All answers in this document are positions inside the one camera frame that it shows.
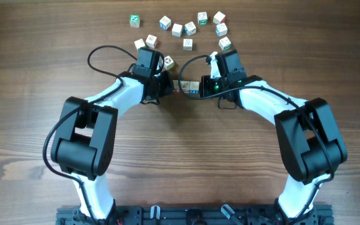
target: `wooden tabletop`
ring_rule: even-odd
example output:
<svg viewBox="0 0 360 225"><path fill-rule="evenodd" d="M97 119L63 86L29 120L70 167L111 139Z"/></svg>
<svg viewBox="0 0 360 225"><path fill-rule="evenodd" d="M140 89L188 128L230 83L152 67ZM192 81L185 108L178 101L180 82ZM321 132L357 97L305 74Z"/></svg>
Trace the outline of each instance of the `wooden tabletop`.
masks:
<svg viewBox="0 0 360 225"><path fill-rule="evenodd" d="M157 50L175 60L177 79L189 59L220 51L212 23L219 10L249 75L331 106L348 160L316 202L332 204L336 224L360 224L360 1L40 2L0 4L0 224L54 224L57 208L79 204L72 181L47 170L41 148L68 97L86 98L114 82L88 67L91 50L112 44L137 54L134 41L152 34ZM165 15L197 23L201 11L209 23L190 36L192 51L183 51L185 33L159 27ZM130 14L140 15L140 28L130 27ZM114 73L133 62L114 49L92 58ZM200 60L183 79L207 74ZM176 93L118 121L107 170L117 204L142 206L273 203L287 175L270 122Z"/></svg>

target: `table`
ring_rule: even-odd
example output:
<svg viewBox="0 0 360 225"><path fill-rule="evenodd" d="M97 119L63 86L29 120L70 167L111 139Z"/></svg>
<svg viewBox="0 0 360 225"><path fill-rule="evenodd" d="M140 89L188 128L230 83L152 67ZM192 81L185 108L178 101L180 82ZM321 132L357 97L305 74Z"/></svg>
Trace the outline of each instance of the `table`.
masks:
<svg viewBox="0 0 360 225"><path fill-rule="evenodd" d="M316 202L332 204L336 224L360 224L360 1L7 2L0 0L0 224L54 224L57 208L79 204L72 182L46 169L41 147L69 96L86 98L114 82L88 67L92 49L113 44L137 54L134 41L152 34L175 60L177 79L189 59L220 51L218 10L249 75L331 106L348 160ZM183 51L185 34L159 27L164 15L184 25L201 11L209 24L197 25L193 51ZM140 28L130 27L130 14L140 15ZM120 73L133 60L104 49L92 63ZM196 61L183 79L207 74ZM287 172L272 124L175 93L118 121L107 176L118 205L220 206L273 203Z"/></svg>

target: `black mounting base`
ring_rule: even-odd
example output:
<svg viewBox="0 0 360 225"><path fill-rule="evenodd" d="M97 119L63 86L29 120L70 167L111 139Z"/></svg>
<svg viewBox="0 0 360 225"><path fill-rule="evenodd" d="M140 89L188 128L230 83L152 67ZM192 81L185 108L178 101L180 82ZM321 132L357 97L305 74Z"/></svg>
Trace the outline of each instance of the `black mounting base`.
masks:
<svg viewBox="0 0 360 225"><path fill-rule="evenodd" d="M276 224L274 207L270 204L246 207L232 207L235 216L245 225ZM108 225L235 225L221 212L220 207L162 207L159 219L151 219L151 208L141 206L116 206L116 213ZM56 225L93 224L89 217L80 212L79 207L58 209ZM330 225L334 224L333 210L328 205L315 205L311 215L297 225Z"/></svg>

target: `wooden table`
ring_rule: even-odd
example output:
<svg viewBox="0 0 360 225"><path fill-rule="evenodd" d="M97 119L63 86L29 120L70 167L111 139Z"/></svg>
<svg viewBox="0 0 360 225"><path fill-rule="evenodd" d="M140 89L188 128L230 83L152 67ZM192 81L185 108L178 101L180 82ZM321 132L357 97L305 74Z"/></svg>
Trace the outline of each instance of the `wooden table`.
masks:
<svg viewBox="0 0 360 225"><path fill-rule="evenodd" d="M157 50L176 61L177 79L189 59L220 51L211 22L218 10L249 75L330 104L348 161L316 202L332 204L336 224L360 224L360 1L266 0L0 4L0 224L54 224L57 208L79 204L72 181L46 169L41 147L66 98L114 82L88 67L92 49L113 44L136 54L134 41L155 35ZM164 15L196 23L200 11L210 22L197 25L191 52L183 51L185 34L159 27ZM140 15L140 28L130 27L130 14ZM92 59L114 73L132 62L112 49ZM183 79L207 74L196 61ZM253 112L220 110L215 100L173 94L161 102L138 105L118 121L107 172L118 205L262 204L283 191L287 172L272 124Z"/></svg>

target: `small block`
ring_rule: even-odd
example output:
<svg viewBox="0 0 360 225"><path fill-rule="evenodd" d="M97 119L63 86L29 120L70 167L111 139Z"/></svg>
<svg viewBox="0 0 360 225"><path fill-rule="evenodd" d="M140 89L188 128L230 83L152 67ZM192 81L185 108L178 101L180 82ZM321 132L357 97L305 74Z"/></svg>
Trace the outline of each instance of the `small block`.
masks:
<svg viewBox="0 0 360 225"><path fill-rule="evenodd" d="M173 80L173 87L175 90L179 89L179 81L178 80Z"/></svg>
<svg viewBox="0 0 360 225"><path fill-rule="evenodd" d="M192 39L184 39L182 42L182 48L185 51L193 50L193 40Z"/></svg>
<svg viewBox="0 0 360 225"><path fill-rule="evenodd" d="M227 50L231 47L231 42L228 37L224 37L220 39L219 46L222 49L222 51Z"/></svg>
<svg viewBox="0 0 360 225"><path fill-rule="evenodd" d="M162 29L164 29L165 31L168 30L168 28L172 25L172 21L167 17L164 16L162 17L162 19L159 21L159 25Z"/></svg>
<svg viewBox="0 0 360 225"><path fill-rule="evenodd" d="M190 81L180 81L181 88L185 91L190 90Z"/></svg>
<svg viewBox="0 0 360 225"><path fill-rule="evenodd" d="M156 44L158 43L158 39L157 39L157 37L155 37L153 35L148 35L145 42L146 42L148 47L155 48Z"/></svg>
<svg viewBox="0 0 360 225"><path fill-rule="evenodd" d="M216 15L213 17L213 22L216 24L224 23L224 18L226 17L225 14L221 13L220 11L216 13Z"/></svg>
<svg viewBox="0 0 360 225"><path fill-rule="evenodd" d="M198 24L206 25L208 23L208 14L206 12L198 13Z"/></svg>
<svg viewBox="0 0 360 225"><path fill-rule="evenodd" d="M134 44L136 45L138 52L140 51L140 48L145 48L145 43L142 39L135 41Z"/></svg>
<svg viewBox="0 0 360 225"><path fill-rule="evenodd" d="M216 34L219 37L221 37L227 33L228 33L228 27L224 23L216 25Z"/></svg>
<svg viewBox="0 0 360 225"><path fill-rule="evenodd" d="M192 21L184 25L184 27L186 28L186 33L188 36L195 34L197 32L197 27L194 25Z"/></svg>
<svg viewBox="0 0 360 225"><path fill-rule="evenodd" d="M130 26L132 28L139 28L140 27L140 16L130 15Z"/></svg>
<svg viewBox="0 0 360 225"><path fill-rule="evenodd" d="M165 57L164 67L166 70L171 69L174 66L174 61L170 56Z"/></svg>
<svg viewBox="0 0 360 225"><path fill-rule="evenodd" d="M183 25L173 24L172 35L176 37L181 37L181 33L183 32Z"/></svg>
<svg viewBox="0 0 360 225"><path fill-rule="evenodd" d="M199 82L190 81L190 91L199 91Z"/></svg>

